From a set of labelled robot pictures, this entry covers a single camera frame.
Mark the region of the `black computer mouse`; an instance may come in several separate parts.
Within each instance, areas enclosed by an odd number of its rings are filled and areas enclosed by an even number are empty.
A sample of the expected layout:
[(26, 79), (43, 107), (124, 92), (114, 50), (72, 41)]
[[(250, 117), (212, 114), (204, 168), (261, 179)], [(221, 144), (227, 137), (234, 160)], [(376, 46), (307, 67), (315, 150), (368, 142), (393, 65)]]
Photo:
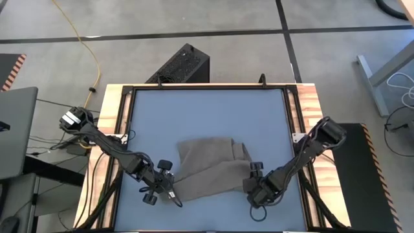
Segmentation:
[(0, 233), (17, 233), (19, 228), (19, 218), (10, 216), (0, 223)]

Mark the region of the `grey metal desk leg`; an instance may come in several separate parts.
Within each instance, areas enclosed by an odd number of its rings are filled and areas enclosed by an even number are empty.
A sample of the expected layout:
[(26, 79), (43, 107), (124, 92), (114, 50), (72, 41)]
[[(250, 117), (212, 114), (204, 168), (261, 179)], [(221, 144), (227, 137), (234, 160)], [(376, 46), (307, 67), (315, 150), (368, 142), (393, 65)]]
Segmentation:
[(414, 60), (414, 40), (393, 56), (387, 63), (377, 70), (377, 72), (372, 72), (363, 55), (358, 55), (356, 59), (357, 64), (359, 64), (365, 87), (369, 91), (371, 98), (374, 100), (379, 115), (381, 117), (388, 117), (389, 111), (379, 86), (392, 74), (395, 74), (411, 60)]

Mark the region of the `grey laptop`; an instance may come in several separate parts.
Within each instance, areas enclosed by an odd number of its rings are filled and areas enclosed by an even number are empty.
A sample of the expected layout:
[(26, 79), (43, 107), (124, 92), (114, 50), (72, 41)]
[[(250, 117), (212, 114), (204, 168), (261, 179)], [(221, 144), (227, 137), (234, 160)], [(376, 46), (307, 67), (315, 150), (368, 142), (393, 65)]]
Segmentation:
[(37, 87), (0, 93), (0, 122), (10, 126), (0, 132), (0, 180), (23, 171), (37, 95)]

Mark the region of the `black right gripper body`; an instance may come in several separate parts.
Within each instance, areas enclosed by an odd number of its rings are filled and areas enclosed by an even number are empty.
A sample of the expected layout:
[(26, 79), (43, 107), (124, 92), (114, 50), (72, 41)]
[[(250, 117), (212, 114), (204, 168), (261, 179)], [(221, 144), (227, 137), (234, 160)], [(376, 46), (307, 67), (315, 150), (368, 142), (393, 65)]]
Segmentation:
[(274, 200), (275, 186), (270, 177), (246, 179), (246, 193), (248, 200)]

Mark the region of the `black perforated computer tower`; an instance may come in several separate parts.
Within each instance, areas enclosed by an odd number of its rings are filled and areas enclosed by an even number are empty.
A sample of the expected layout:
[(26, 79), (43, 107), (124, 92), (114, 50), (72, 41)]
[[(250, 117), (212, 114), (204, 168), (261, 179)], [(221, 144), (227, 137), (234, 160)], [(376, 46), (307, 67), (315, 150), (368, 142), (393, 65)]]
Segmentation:
[(210, 57), (186, 43), (146, 83), (209, 83)]

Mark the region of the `grey-beige towel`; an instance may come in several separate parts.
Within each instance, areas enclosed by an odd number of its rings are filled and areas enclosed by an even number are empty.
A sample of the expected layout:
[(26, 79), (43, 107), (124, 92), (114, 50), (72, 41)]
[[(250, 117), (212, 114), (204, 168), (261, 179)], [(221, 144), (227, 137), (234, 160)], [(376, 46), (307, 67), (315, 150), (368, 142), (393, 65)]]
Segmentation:
[(243, 191), (252, 159), (242, 142), (226, 137), (191, 139), (180, 141), (177, 149), (180, 167), (173, 187), (181, 201)]

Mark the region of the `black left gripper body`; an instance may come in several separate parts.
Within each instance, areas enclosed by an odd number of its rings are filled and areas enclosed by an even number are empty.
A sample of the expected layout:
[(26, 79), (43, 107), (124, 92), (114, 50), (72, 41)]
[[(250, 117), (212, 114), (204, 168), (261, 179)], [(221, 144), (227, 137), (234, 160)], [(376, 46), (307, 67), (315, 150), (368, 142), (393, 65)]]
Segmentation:
[(150, 192), (157, 194), (168, 193), (173, 190), (174, 176), (170, 172), (149, 172), (145, 174), (145, 183)]

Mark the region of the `light wooden desk edge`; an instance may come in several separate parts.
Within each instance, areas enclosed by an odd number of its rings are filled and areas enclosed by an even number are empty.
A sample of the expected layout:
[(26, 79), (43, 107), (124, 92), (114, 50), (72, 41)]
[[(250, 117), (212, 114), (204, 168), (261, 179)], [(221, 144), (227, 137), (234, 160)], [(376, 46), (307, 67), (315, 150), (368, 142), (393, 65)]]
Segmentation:
[(410, 23), (414, 26), (414, 0), (398, 0), (400, 6), (404, 10), (406, 17)]

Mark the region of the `black hazard-striped floor mat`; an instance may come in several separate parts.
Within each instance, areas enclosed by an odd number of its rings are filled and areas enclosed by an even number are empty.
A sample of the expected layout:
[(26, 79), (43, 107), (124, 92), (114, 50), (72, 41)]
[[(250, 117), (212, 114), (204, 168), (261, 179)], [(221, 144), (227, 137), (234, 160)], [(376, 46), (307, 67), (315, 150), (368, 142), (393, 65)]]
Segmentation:
[(353, 230), (404, 233), (365, 124), (341, 123), (345, 142), (333, 151)]
[(0, 92), (11, 89), (26, 58), (26, 54), (0, 53)]

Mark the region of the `wooden table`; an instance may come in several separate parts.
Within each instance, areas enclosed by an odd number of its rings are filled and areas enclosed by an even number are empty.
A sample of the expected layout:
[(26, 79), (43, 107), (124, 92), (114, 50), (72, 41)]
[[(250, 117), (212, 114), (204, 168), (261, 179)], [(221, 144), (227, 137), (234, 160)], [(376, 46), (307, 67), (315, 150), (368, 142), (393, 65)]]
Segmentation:
[[(296, 131), (308, 132), (322, 117), (320, 101), (313, 83), (282, 83), (288, 92), (288, 108), (292, 111), (293, 127)], [(135, 85), (109, 84), (106, 87), (98, 127), (108, 134), (123, 134), (127, 131), (127, 118), (132, 112), (132, 91)], [(105, 191), (106, 183), (113, 181), (117, 163), (110, 160), (98, 148), (90, 153), (89, 174), (85, 178), (82, 193), (76, 211), (74, 226), (79, 226), (87, 219), (91, 208), (98, 204), (99, 195)], [(349, 226), (350, 219), (343, 198), (337, 167), (332, 151), (319, 156), (312, 167), (305, 172), (312, 184), (318, 187), (321, 199), (330, 211), (344, 225)]]

